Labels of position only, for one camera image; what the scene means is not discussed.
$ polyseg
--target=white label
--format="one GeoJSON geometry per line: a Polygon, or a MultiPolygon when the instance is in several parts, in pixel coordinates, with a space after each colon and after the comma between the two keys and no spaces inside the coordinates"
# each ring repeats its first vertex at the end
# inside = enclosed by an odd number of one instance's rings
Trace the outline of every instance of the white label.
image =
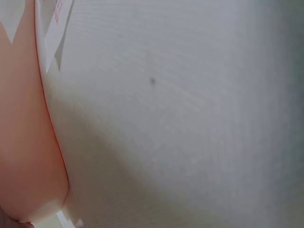
{"type": "Polygon", "coordinates": [[[0,0],[0,22],[13,42],[19,22],[24,12],[24,0],[0,0]]]}
{"type": "Polygon", "coordinates": [[[73,0],[57,0],[51,23],[48,27],[44,45],[46,48],[47,72],[61,42],[73,0]]]}

